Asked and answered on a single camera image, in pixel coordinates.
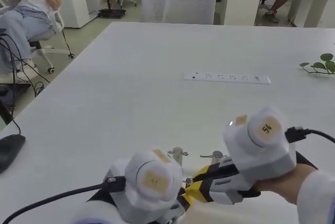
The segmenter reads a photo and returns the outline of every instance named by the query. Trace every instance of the jeans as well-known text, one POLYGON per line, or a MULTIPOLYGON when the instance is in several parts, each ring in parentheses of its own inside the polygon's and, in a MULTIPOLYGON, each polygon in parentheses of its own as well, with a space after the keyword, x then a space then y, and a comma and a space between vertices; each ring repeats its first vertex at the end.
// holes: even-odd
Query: jeans
MULTIPOLYGON (((47 14, 26 6, 17 6, 0 16, 0 29, 6 29, 5 33, 15 41, 18 48, 8 36, 1 36, 9 44, 14 60, 18 60, 20 55, 22 59, 30 59, 28 40, 46 33, 50 27, 51 21, 47 14)), ((12 60, 4 45, 7 47, 3 40, 0 40, 0 73, 12 71, 12 60)))

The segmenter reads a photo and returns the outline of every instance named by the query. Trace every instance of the power strip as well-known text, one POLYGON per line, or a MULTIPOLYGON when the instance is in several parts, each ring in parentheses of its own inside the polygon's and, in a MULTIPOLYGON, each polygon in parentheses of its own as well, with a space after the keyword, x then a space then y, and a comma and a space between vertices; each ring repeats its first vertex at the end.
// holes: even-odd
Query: power strip
POLYGON ((267 76, 246 76, 246 75, 224 75, 217 73, 190 72, 183 74, 184 80, 225 82, 225 83, 244 83, 244 84, 270 84, 267 76))

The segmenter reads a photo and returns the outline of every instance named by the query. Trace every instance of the plant leaf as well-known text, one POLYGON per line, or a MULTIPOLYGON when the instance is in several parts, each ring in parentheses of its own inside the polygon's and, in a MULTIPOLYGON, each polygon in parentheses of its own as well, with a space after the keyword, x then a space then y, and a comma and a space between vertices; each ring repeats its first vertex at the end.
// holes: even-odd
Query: plant leaf
POLYGON ((300 67, 305 67, 306 65, 309 65, 309 63, 301 63, 301 64, 299 64, 300 67))
POLYGON ((325 54, 322 54, 320 56, 321 60, 325 61, 325 62, 329 62, 330 60, 333 59, 333 54, 331 53, 325 53, 325 54))
POLYGON ((323 63, 320 63, 320 62, 314 63, 311 67, 312 68, 318 68, 318 69, 324 69, 324 70, 326 70, 325 65, 323 63))
POLYGON ((326 68, 331 73, 335 72, 335 63, 334 62, 326 62, 326 68))

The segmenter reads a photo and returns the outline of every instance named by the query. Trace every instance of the desk leg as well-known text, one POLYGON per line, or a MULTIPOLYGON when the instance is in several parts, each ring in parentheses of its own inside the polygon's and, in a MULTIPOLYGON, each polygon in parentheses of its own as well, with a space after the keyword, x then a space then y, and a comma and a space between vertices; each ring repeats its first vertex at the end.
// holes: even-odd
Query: desk leg
POLYGON ((288 19, 297 27, 316 28, 328 0, 293 0, 288 19))

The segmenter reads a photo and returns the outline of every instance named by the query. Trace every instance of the shoe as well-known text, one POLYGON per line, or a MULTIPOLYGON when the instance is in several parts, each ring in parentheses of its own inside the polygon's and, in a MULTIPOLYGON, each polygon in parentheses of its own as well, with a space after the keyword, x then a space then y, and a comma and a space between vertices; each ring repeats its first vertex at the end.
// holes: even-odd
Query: shoe
MULTIPOLYGON (((15 83, 29 83, 29 79, 32 80, 38 76, 38 68, 33 63, 31 59, 24 59, 24 62, 16 62, 16 73, 15 73, 15 83)), ((7 72, 0 74, 0 84, 12 84, 13 83, 13 73, 7 72)))
POLYGON ((279 19, 274 15, 274 13, 266 13, 263 16, 263 19, 271 23, 279 23, 279 19))

